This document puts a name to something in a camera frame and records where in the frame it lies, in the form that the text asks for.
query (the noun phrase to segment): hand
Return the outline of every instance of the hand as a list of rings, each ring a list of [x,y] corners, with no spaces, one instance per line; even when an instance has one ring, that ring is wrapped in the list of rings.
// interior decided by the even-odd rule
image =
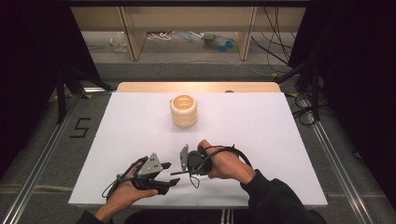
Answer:
[[[139,162],[134,166],[128,175],[131,175],[136,167],[140,165],[142,165],[142,162]],[[152,197],[157,194],[158,191],[156,189],[139,190],[132,185],[130,180],[125,180],[119,184],[116,190],[111,194],[106,204],[99,208],[95,216],[102,222],[107,223],[116,214],[137,200]]]
[[[221,147],[211,147],[204,139],[198,147],[206,148],[206,154],[210,155]],[[253,179],[256,172],[247,164],[239,160],[239,158],[230,151],[222,151],[211,158],[213,168],[209,172],[209,178],[235,179],[243,184],[247,184]]]

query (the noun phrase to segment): left hand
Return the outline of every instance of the left hand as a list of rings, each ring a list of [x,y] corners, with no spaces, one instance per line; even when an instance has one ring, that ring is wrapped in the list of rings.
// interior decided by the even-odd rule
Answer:
[[[142,162],[134,166],[128,175],[131,175],[136,167],[140,165],[142,165]],[[130,180],[124,180],[114,190],[106,204],[96,212],[95,216],[102,222],[107,223],[116,214],[137,200],[149,198],[157,194],[158,191],[156,189],[139,190],[132,185]]]

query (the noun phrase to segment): gray carpet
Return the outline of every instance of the gray carpet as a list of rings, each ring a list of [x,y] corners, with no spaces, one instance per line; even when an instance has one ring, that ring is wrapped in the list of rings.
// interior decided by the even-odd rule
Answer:
[[[268,65],[244,65],[264,74],[272,74]],[[228,64],[97,64],[104,82],[117,87],[122,81],[271,81],[269,76],[259,75],[250,70]],[[285,66],[277,69],[287,70]],[[281,89],[292,92],[296,78],[282,83]],[[94,86],[83,82],[84,86]],[[62,139],[52,154],[47,168],[39,180],[37,189],[27,204],[20,223],[73,223],[82,210],[68,205],[67,201],[74,187],[85,158],[90,150],[95,133],[99,127],[109,94],[97,93],[91,99],[80,99],[71,115]],[[290,106],[293,98],[288,98]],[[341,157],[353,183],[366,202],[375,223],[396,223],[396,215],[388,200],[373,179],[364,163],[352,156],[353,146],[336,117],[326,116],[329,108],[321,109],[321,123],[329,135],[334,148]],[[18,189],[30,174],[41,150],[50,138],[57,119],[57,105],[51,98],[49,108],[32,135],[31,141],[8,169],[0,181],[0,216],[17,195]],[[84,131],[75,130],[79,119],[89,128],[83,138],[71,138],[82,135]],[[321,144],[311,126],[296,121],[304,145],[318,176],[320,185],[326,193],[329,205],[317,209],[328,223],[359,223],[351,206],[332,171]],[[125,211],[116,217],[116,223],[134,210]]]

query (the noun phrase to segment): right hand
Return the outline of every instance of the right hand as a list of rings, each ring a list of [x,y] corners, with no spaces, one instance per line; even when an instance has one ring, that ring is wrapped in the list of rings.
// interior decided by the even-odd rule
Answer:
[[[210,155],[221,147],[211,147],[204,139],[198,147],[206,148],[206,154]],[[253,179],[256,172],[247,164],[243,163],[239,158],[230,151],[222,151],[211,158],[213,168],[209,172],[209,178],[235,179],[242,184],[247,184]]]

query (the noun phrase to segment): black stand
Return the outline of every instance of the black stand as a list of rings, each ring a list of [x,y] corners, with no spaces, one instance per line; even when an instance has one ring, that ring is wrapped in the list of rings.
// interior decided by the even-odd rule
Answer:
[[[81,79],[85,79],[90,81],[91,83],[97,85],[105,89],[106,91],[114,91],[110,85],[107,85],[105,82],[86,75],[82,71],[73,67],[64,67],[60,69],[56,78],[56,92],[58,94],[58,124],[62,122],[64,119],[64,115],[66,114],[66,101],[64,98],[64,84],[67,88],[72,92],[72,94],[82,94],[84,92],[84,88],[81,86],[79,81]]]
[[[297,83],[295,84],[297,91],[306,91],[309,85],[312,88],[312,112],[315,120],[319,120],[318,115],[318,75],[320,69],[324,69],[326,59],[330,58],[332,50],[337,42],[337,34],[341,31],[343,23],[346,22],[348,12],[354,6],[353,0],[339,1],[338,6],[325,27],[323,28],[320,36],[315,43],[311,53],[307,59],[293,68],[284,76],[275,80],[277,84],[280,84],[287,79],[293,77],[296,74],[300,74]]]

